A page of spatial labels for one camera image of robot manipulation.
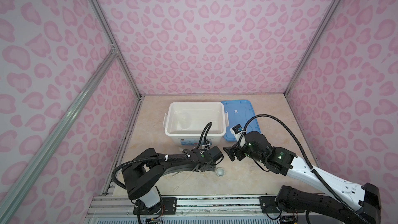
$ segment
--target blue plastic lid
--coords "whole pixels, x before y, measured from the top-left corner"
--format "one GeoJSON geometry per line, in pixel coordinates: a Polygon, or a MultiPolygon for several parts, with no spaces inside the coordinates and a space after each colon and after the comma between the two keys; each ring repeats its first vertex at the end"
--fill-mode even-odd
{"type": "MultiPolygon", "coordinates": [[[[240,124],[243,128],[246,122],[256,114],[254,113],[253,107],[248,100],[221,101],[221,103],[224,105],[225,112],[228,112],[229,121],[229,126],[226,128],[224,139],[228,142],[236,142],[235,136],[232,135],[229,129],[237,124],[240,124]]],[[[250,122],[246,133],[251,131],[257,131],[261,133],[257,119],[254,119],[252,122],[250,122]]]]}

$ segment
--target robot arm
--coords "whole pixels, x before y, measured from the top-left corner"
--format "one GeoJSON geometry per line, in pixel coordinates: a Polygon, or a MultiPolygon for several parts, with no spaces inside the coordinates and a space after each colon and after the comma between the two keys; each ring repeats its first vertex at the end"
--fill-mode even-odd
{"type": "MultiPolygon", "coordinates": [[[[236,137],[239,137],[240,132],[242,132],[240,125],[233,127],[231,131],[234,132],[236,137]]],[[[325,196],[282,186],[275,199],[280,209],[308,210],[339,219],[346,224],[361,223],[356,215],[337,201],[331,192],[326,189],[304,159],[283,147],[272,147],[266,137],[259,132],[249,132],[244,138],[240,144],[235,143],[232,147],[223,148],[232,161],[235,160],[235,157],[239,161],[245,157],[252,158],[261,162],[271,172],[298,179],[330,196],[326,201],[325,196]]],[[[372,224],[380,223],[381,201],[379,189],[376,186],[370,183],[361,186],[336,177],[315,166],[312,169],[315,169],[336,194],[359,215],[372,224]]]]}
{"type": "Polygon", "coordinates": [[[160,177],[181,171],[215,171],[216,162],[223,158],[216,146],[209,150],[193,149],[185,154],[173,155],[156,153],[154,148],[149,148],[134,160],[118,166],[112,172],[112,180],[126,189],[130,200],[139,199],[150,209],[149,212],[156,213],[162,205],[162,197],[154,186],[160,177]],[[119,170],[122,171],[125,185],[116,178],[119,170]]]}

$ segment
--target pink spot pattern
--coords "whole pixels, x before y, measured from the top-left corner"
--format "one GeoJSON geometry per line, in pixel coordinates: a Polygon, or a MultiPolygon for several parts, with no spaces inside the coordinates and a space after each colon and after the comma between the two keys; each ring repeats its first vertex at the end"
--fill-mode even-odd
{"type": "MultiPolygon", "coordinates": [[[[115,61],[33,186],[39,197],[15,213],[21,223],[81,223],[93,195],[100,194],[135,102],[119,62],[115,61]],[[118,101],[110,109],[99,103],[99,99],[112,102],[113,97],[118,101]],[[111,116],[106,124],[102,121],[104,116],[111,116]],[[92,127],[100,125],[102,132],[92,131],[92,127]]],[[[18,173],[24,166],[20,164],[13,170],[18,173]]]]}
{"type": "Polygon", "coordinates": [[[325,170],[379,187],[382,223],[398,220],[397,8],[344,0],[288,98],[325,170]]]}
{"type": "MultiPolygon", "coordinates": [[[[109,53],[110,46],[94,16],[87,0],[0,0],[0,200],[109,53]]],[[[132,102],[126,97],[130,90],[122,82],[123,76],[115,81],[116,85],[121,84],[121,90],[113,92],[126,99],[124,106],[118,106],[121,114],[117,119],[122,123],[125,120],[121,116],[127,114],[132,102]]],[[[105,128],[110,132],[112,125],[105,128]]],[[[119,141],[119,132],[112,140],[102,141],[111,147],[112,141],[119,141]]],[[[58,206],[62,202],[60,189],[66,191],[65,196],[74,190],[68,186],[73,169],[65,175],[61,173],[65,159],[56,155],[48,164],[14,218],[20,220],[17,223],[56,223],[65,206],[51,208],[53,198],[58,196],[58,206]]],[[[102,165],[110,163],[110,159],[112,156],[102,165]]],[[[87,170],[94,176],[95,168],[87,170]]],[[[84,208],[89,197],[84,200],[84,208]]],[[[70,217],[71,222],[80,221],[82,210],[79,211],[78,216],[70,217]]],[[[64,210],[58,220],[64,221],[69,212],[64,210]]]]}
{"type": "Polygon", "coordinates": [[[284,92],[330,1],[100,0],[146,94],[284,92]]]}

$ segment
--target aluminum frame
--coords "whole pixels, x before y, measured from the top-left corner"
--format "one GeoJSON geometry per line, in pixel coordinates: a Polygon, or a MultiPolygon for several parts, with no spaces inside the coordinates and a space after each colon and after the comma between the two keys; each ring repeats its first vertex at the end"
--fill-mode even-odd
{"type": "Polygon", "coordinates": [[[98,18],[99,24],[101,25],[104,34],[106,35],[109,44],[112,46],[112,50],[115,51],[118,54],[118,60],[121,64],[122,70],[124,74],[127,77],[127,81],[129,82],[130,86],[133,88],[134,94],[136,97],[139,99],[141,97],[140,92],[138,90],[138,87],[132,77],[132,74],[127,66],[126,60],[124,59],[123,55],[120,53],[120,48],[117,45],[116,39],[113,36],[112,30],[106,20],[105,14],[102,11],[102,8],[100,4],[98,3],[98,0],[88,0],[89,3],[91,4],[92,9],[94,10],[94,13],[96,17],[98,18]]]}
{"type": "Polygon", "coordinates": [[[334,14],[338,10],[338,8],[342,2],[343,2],[343,0],[332,0],[331,1],[328,9],[326,10],[325,16],[322,18],[322,21],[319,24],[319,27],[316,29],[314,37],[311,39],[311,42],[308,45],[308,48],[304,52],[300,63],[298,64],[289,84],[286,87],[286,90],[285,90],[286,97],[288,97],[289,94],[291,93],[293,87],[295,86],[296,82],[299,79],[299,76],[301,75],[302,71],[304,70],[306,63],[311,58],[312,52],[314,51],[316,45],[321,40],[323,33],[326,32],[328,25],[330,24],[334,14]]]}
{"type": "Polygon", "coordinates": [[[116,57],[117,53],[113,51],[107,55],[18,180],[10,188],[0,205],[0,223],[8,223],[11,220],[116,57]]]}
{"type": "MultiPolygon", "coordinates": [[[[192,195],[165,196],[176,197],[176,214],[167,217],[261,217],[265,216],[260,207],[261,196],[274,195],[192,195]]],[[[134,206],[127,197],[93,197],[84,223],[96,223],[101,218],[131,218],[134,206]]]]}
{"type": "Polygon", "coordinates": [[[133,112],[131,114],[131,117],[129,119],[129,123],[127,124],[127,127],[126,127],[125,134],[123,135],[122,141],[119,144],[116,156],[113,159],[113,162],[112,162],[112,165],[111,165],[111,169],[110,169],[110,171],[108,173],[108,176],[106,177],[105,184],[102,187],[102,191],[101,191],[102,192],[102,196],[106,196],[108,194],[108,190],[111,187],[112,171],[114,170],[114,168],[119,166],[121,164],[121,162],[122,162],[122,158],[124,156],[124,152],[126,150],[127,144],[129,143],[130,137],[131,137],[132,132],[134,130],[135,123],[136,123],[137,118],[138,118],[139,111],[141,109],[142,101],[143,101],[143,97],[141,99],[138,99],[136,104],[135,104],[134,110],[133,110],[133,112]]]}

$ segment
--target metal base plate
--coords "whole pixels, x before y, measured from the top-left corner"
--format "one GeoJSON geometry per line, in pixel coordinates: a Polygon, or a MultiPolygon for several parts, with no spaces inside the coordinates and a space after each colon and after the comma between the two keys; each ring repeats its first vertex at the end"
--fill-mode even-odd
{"type": "MultiPolygon", "coordinates": [[[[176,214],[177,198],[176,197],[162,197],[163,204],[165,206],[163,214],[176,214]]],[[[133,214],[137,215],[138,207],[134,206],[133,214]]],[[[141,215],[150,214],[146,207],[141,206],[141,215]]]]}
{"type": "MultiPolygon", "coordinates": [[[[263,214],[278,214],[280,213],[279,209],[275,206],[275,197],[259,197],[260,207],[263,214]]],[[[298,213],[304,213],[304,210],[297,209],[298,213]]]]}

